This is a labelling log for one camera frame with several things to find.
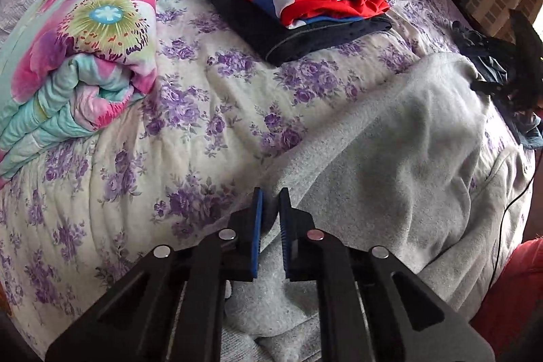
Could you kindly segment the red clothing of person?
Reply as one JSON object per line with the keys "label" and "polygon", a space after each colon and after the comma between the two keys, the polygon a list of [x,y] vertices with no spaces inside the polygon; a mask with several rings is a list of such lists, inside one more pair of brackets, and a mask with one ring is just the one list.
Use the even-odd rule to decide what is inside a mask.
{"label": "red clothing of person", "polygon": [[496,357],[521,341],[521,332],[542,305],[542,240],[516,247],[470,324]]}

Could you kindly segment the colourful floral folded quilt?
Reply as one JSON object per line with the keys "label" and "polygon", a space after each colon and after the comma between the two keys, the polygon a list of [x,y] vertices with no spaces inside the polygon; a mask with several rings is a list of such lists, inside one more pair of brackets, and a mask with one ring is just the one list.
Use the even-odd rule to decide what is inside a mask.
{"label": "colourful floral folded quilt", "polygon": [[86,138],[157,77],[156,0],[38,0],[1,48],[1,181]]}

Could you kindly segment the black folded pants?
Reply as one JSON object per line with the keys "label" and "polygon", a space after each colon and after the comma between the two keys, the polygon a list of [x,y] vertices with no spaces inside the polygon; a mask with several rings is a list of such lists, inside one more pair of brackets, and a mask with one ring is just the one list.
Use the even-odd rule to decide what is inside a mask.
{"label": "black folded pants", "polygon": [[226,24],[264,61],[276,67],[312,52],[391,29],[387,16],[318,21],[290,30],[249,0],[209,0]]}

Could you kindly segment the purple floral bed sheet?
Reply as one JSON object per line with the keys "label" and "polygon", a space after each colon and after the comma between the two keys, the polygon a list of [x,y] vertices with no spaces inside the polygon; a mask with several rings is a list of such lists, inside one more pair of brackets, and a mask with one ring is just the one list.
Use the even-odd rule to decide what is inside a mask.
{"label": "purple floral bed sheet", "polygon": [[208,0],[156,0],[153,89],[90,137],[1,181],[1,284],[23,340],[49,345],[154,245],[224,227],[257,170],[296,147],[301,118],[252,113],[273,74],[295,108],[338,105],[435,53],[458,53],[450,0],[390,0],[391,30],[273,67]]}

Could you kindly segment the grey fleece sweatpants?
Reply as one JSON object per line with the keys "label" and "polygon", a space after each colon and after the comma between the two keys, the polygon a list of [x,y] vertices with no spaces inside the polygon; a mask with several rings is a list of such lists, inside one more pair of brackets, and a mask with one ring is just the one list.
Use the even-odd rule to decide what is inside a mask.
{"label": "grey fleece sweatpants", "polygon": [[253,83],[252,113],[301,118],[303,140],[257,170],[350,246],[381,244],[471,319],[519,243],[534,158],[511,140],[490,148],[502,120],[470,85],[457,53],[424,56],[356,100],[295,108],[273,74]]}

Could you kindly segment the dark teal blue clothes pile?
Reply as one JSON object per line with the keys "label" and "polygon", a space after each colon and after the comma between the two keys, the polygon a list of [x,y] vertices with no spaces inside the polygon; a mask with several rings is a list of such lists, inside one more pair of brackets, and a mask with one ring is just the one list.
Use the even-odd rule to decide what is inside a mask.
{"label": "dark teal blue clothes pile", "polygon": [[490,96],[516,142],[529,150],[542,147],[542,40],[526,17],[511,12],[514,42],[486,36],[460,22],[452,37],[460,53],[482,76],[473,91]]}

